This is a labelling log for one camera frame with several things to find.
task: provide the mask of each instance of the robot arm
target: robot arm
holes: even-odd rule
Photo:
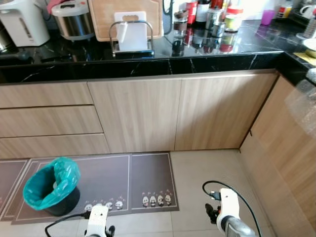
[[[220,200],[221,206],[214,210],[206,204],[206,213],[212,224],[226,237],[255,237],[255,232],[239,217],[239,202],[237,194],[231,189],[221,189],[220,192],[211,192],[212,199]]]
[[[88,227],[85,231],[86,237],[113,237],[115,227],[106,229],[109,208],[106,206],[94,206],[89,217]]]

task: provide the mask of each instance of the wooden cabinet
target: wooden cabinet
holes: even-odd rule
[[[213,75],[183,80],[175,150],[239,148],[277,77]]]
[[[94,106],[0,110],[0,137],[103,133]]]
[[[0,138],[0,158],[81,156],[110,153],[104,134]]]
[[[181,80],[89,82],[112,153],[173,151]]]
[[[0,108],[93,104],[87,82],[0,86]]]
[[[315,236],[316,140],[306,128],[316,118],[312,109],[301,113],[313,104],[280,77],[240,149],[278,236]]]

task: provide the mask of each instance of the floor mat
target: floor mat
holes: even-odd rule
[[[27,160],[2,160],[0,161],[0,216],[5,216],[6,203],[18,184],[19,178],[27,165]]]
[[[69,213],[82,213],[94,205],[110,205],[109,215],[179,210],[168,153],[122,154],[76,157],[81,171],[78,183],[80,200]],[[45,211],[35,211],[24,203],[25,182],[53,159],[32,159],[16,193],[12,224],[50,222],[58,218]]]

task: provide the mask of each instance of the black marble countertop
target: black marble countertop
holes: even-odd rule
[[[0,83],[41,82],[78,79],[116,79],[139,76],[192,74],[205,72],[278,69],[293,84],[313,66],[296,57],[304,52],[295,37],[304,28],[290,21],[261,26],[260,21],[244,21],[235,34],[212,38],[209,31],[188,28],[177,38],[174,32],[154,40],[152,58],[112,57],[108,42],[71,42],[58,32],[40,47],[13,48],[0,54]],[[28,60],[14,57],[30,56]]]

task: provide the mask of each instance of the pink cup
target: pink cup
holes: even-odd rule
[[[264,10],[262,19],[261,19],[261,25],[268,26],[270,25],[273,17],[275,16],[275,11],[274,10]]]

